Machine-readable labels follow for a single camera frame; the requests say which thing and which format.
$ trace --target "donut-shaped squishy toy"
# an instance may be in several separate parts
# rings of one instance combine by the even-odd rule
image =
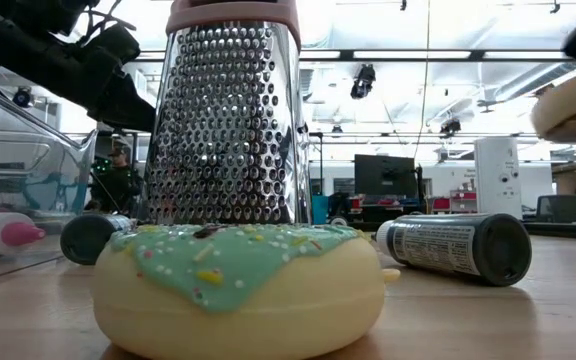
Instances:
[[[543,94],[532,110],[531,120],[543,139],[576,142],[576,76]]]
[[[361,338],[398,275],[344,226],[142,226],[99,257],[94,311],[149,359],[305,359]]]

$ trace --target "white can cap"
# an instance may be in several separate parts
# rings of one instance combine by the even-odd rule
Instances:
[[[381,224],[379,230],[377,230],[377,234],[375,235],[375,240],[377,240],[377,245],[379,245],[379,250],[385,254],[390,255],[390,249],[388,249],[388,229],[395,220],[389,220],[385,223]]]
[[[46,232],[36,227],[28,216],[0,212],[0,256],[17,254],[45,236]]]

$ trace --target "metal grater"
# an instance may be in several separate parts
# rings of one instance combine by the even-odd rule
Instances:
[[[264,21],[169,36],[145,174],[150,220],[309,223],[298,46]]]

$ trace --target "computer monitor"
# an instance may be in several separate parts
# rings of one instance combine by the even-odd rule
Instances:
[[[355,155],[355,193],[417,197],[415,159]]]

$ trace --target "yellow donut base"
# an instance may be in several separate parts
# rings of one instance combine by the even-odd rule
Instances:
[[[377,253],[362,238],[292,260],[232,313],[207,313],[137,271],[106,247],[95,266],[95,318],[115,345],[154,360],[306,359],[361,338],[384,303]]]

